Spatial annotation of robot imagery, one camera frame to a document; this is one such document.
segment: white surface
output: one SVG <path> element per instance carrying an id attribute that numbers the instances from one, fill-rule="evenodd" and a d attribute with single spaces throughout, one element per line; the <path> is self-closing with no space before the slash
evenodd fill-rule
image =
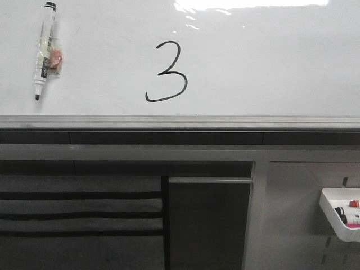
<path id="1" fill-rule="evenodd" d="M 324 211 L 328 221 L 333 227 L 336 235 L 346 242 L 360 242 L 360 228 L 348 228 L 341 221 L 335 211 L 339 200 L 354 200 L 360 197 L 360 188 L 324 188 L 320 197 L 320 206 Z"/>
<path id="2" fill-rule="evenodd" d="M 358 1 L 253 8 L 177 2 L 57 1 L 55 37 L 65 62 L 37 102 L 45 1 L 0 1 L 0 117 L 360 116 Z M 157 75 L 177 53 L 174 44 L 155 48 L 164 41 L 181 45 L 172 70 L 187 76 L 188 87 L 171 100 L 147 102 L 147 91 L 162 98 L 183 87 L 176 74 Z"/>

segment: black number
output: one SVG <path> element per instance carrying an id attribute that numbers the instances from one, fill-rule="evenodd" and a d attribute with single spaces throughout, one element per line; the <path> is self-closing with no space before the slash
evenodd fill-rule
<path id="1" fill-rule="evenodd" d="M 169 71 L 170 69 L 173 68 L 173 66 L 176 64 L 176 62 L 177 62 L 178 59 L 179 59 L 180 50 L 181 50 L 179 43 L 177 43 L 177 42 L 175 42 L 175 41 L 171 41 L 171 40 L 170 40 L 170 41 L 165 41 L 165 42 L 163 42 L 162 44 L 157 45 L 156 48 L 158 49 L 158 48 L 162 47 L 163 45 L 165 45 L 165 44 L 167 44 L 167 43 L 174 43 L 174 44 L 176 44 L 176 46 L 178 47 L 178 53 L 176 54 L 176 57 L 175 57 L 173 63 L 170 65 L 170 67 L 168 67 L 167 69 L 165 69 L 163 72 L 158 73 L 158 76 L 165 75 L 165 74 L 178 74 L 178 75 L 180 75 L 180 76 L 182 76 L 182 77 L 184 78 L 185 84 L 184 84 L 184 87 L 182 88 L 182 90 L 181 90 L 180 92 L 178 92 L 177 94 L 174 94 L 174 95 L 172 95 L 172 96 L 170 96 L 170 97 L 159 98 L 159 99 L 157 99 L 157 100 L 151 100 L 151 99 L 149 98 L 147 92 L 146 92 L 146 93 L 145 93 L 145 98 L 146 98 L 147 101 L 150 101 L 150 102 L 156 102 L 156 101 L 162 101 L 162 100 L 169 100 L 170 98 L 177 97 L 177 96 L 181 95 L 181 94 L 185 91 L 185 89 L 186 89 L 186 87 L 187 87 L 187 78 L 186 78 L 186 76 L 185 76 L 184 74 L 182 74 L 182 73 L 180 73 L 180 72 L 177 72 L 177 71 Z"/>

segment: marker tray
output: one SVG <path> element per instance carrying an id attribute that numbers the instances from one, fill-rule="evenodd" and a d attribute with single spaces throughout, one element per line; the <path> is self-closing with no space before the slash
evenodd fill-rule
<path id="1" fill-rule="evenodd" d="M 352 200 L 360 200 L 360 188 L 323 188 L 319 204 L 338 238 L 360 242 L 360 228 L 347 227 L 335 211 L 335 207 L 348 207 Z"/>

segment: dark panel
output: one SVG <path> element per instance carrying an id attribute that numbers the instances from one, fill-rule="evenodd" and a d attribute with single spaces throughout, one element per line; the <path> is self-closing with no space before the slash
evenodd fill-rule
<path id="1" fill-rule="evenodd" d="M 265 132 L 265 145 L 360 145 L 359 132 Z"/>
<path id="2" fill-rule="evenodd" d="M 18 144 L 68 144 L 68 132 L 0 131 L 0 143 Z"/>
<path id="3" fill-rule="evenodd" d="M 78 175 L 171 175 L 203 177 L 251 177 L 252 162 L 204 161 L 75 161 Z"/>
<path id="4" fill-rule="evenodd" d="M 73 175 L 72 161 L 0 160 L 0 174 Z"/>
<path id="5" fill-rule="evenodd" d="M 260 132 L 70 132 L 74 144 L 256 145 Z"/>
<path id="6" fill-rule="evenodd" d="M 173 270 L 241 269 L 249 184 L 170 183 Z"/>

